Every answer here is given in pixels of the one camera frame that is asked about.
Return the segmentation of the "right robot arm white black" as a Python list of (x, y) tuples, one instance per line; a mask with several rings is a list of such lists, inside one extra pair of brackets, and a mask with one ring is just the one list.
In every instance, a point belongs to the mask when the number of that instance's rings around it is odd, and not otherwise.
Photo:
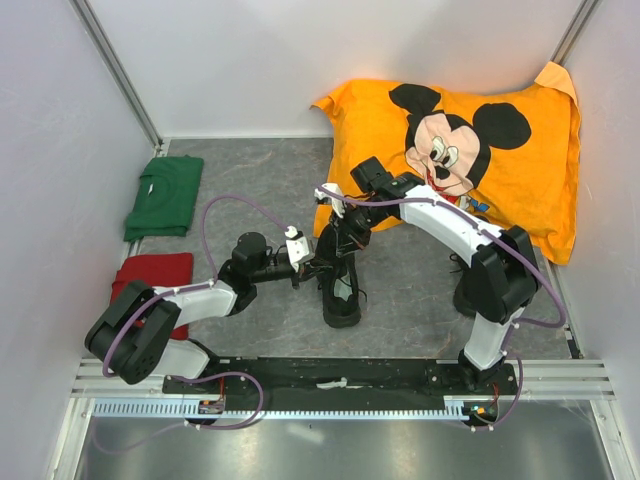
[(458, 292), (472, 310), (471, 335), (458, 356), (458, 381), (467, 392), (483, 392), (504, 362), (504, 342), (539, 289), (538, 267), (528, 234), (504, 230), (445, 200), (417, 175), (398, 176), (371, 157), (351, 172), (362, 199), (342, 194), (334, 183), (315, 191), (332, 208), (330, 225), (339, 256), (365, 248), (371, 231), (395, 218), (426, 232), (463, 264)]

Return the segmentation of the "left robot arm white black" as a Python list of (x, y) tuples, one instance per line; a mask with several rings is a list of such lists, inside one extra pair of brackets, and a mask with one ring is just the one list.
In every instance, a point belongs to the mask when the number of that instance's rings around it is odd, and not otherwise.
[(132, 281), (108, 306), (84, 340), (102, 361), (105, 376), (135, 385), (150, 376), (184, 377), (198, 393), (219, 382), (212, 354), (193, 341), (178, 341), (182, 326), (242, 312), (257, 296), (258, 283), (289, 280), (294, 287), (314, 273), (311, 240), (290, 228), (282, 247), (273, 250), (263, 235), (241, 235), (216, 280), (177, 287), (151, 287)]

